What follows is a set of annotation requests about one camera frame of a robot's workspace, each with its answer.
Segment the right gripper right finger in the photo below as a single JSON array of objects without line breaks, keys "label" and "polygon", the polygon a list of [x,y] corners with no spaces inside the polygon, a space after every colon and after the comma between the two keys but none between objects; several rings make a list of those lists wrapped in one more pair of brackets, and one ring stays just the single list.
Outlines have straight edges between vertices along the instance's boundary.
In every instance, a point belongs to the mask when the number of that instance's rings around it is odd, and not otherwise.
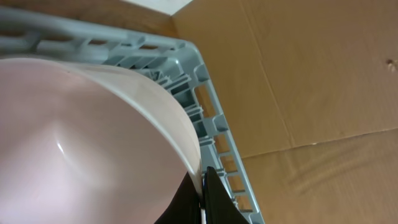
[{"label": "right gripper right finger", "polygon": [[207,224],[249,224],[230,199],[216,170],[208,166],[203,196]]}]

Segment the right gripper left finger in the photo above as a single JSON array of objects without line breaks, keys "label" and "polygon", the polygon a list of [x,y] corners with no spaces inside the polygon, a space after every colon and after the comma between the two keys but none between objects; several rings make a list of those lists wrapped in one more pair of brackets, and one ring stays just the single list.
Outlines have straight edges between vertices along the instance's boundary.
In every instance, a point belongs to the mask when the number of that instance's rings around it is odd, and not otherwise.
[{"label": "right gripper left finger", "polygon": [[165,212],[155,224],[200,224],[201,209],[198,194],[188,173]]}]

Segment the light blue bowl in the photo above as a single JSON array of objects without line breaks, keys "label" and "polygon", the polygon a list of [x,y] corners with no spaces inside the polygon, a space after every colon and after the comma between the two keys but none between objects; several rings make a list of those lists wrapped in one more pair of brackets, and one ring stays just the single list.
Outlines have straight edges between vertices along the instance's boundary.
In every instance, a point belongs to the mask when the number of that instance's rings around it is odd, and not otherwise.
[{"label": "light blue bowl", "polygon": [[1,60],[1,222],[154,223],[188,182],[202,198],[197,134],[140,73]]}]

